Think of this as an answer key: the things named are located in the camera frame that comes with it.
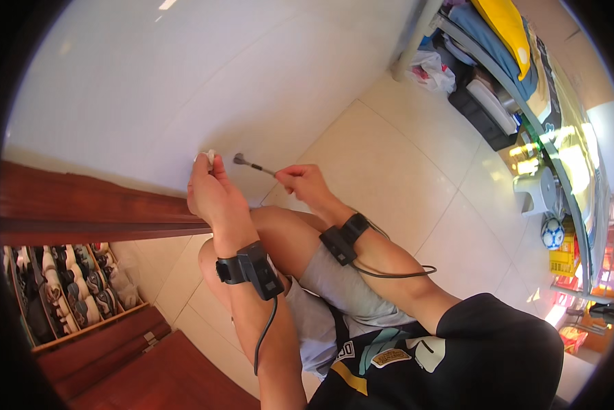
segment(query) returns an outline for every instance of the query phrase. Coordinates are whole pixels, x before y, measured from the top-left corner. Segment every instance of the gray shorts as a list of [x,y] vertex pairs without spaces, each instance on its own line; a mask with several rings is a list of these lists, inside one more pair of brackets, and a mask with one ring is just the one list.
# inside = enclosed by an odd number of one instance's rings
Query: gray shorts
[[355,269],[342,267],[323,244],[300,281],[288,278],[286,302],[298,330],[303,370],[320,379],[337,354],[335,320],[321,298],[343,313],[351,338],[416,320],[373,292]]

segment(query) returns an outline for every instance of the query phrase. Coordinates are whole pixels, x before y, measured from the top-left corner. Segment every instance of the small tool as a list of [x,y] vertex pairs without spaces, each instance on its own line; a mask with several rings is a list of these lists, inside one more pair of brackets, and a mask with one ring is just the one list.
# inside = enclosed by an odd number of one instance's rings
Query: small tool
[[265,172],[269,175],[275,176],[275,173],[272,170],[263,168],[261,165],[257,165],[257,164],[253,164],[251,162],[248,162],[246,160],[243,159],[243,154],[242,153],[238,153],[234,156],[234,163],[235,164],[239,164],[239,165],[248,165],[249,167],[252,167],[254,169],[260,170],[262,172]]

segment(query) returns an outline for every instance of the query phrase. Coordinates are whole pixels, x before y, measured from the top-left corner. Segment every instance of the white stool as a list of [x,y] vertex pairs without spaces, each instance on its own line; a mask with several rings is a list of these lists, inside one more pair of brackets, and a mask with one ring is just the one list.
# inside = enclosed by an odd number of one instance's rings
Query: white stool
[[515,192],[528,193],[532,202],[529,210],[521,212],[522,217],[541,214],[553,208],[555,204],[556,192],[553,173],[548,167],[541,167],[535,171],[534,175],[520,175],[512,183]]

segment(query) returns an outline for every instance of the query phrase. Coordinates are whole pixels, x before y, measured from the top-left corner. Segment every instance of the black shirt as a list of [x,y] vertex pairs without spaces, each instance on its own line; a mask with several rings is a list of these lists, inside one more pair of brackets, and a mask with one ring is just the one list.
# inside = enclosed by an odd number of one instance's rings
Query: black shirt
[[451,307],[436,336],[418,322],[344,343],[310,409],[548,409],[562,340],[543,320],[482,293]]

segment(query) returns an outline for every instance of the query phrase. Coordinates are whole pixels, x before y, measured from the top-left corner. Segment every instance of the hand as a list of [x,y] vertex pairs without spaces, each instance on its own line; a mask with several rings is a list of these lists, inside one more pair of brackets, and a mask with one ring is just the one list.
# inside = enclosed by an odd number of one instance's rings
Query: hand
[[236,251],[259,239],[250,218],[250,209],[241,191],[227,177],[220,155],[214,159],[214,170],[208,170],[204,153],[193,164],[186,191],[186,202],[192,214],[203,218],[214,232],[214,248],[219,258],[229,258]]
[[341,225],[355,213],[330,192],[317,165],[292,165],[276,172],[275,177],[288,194],[295,193],[330,225]]

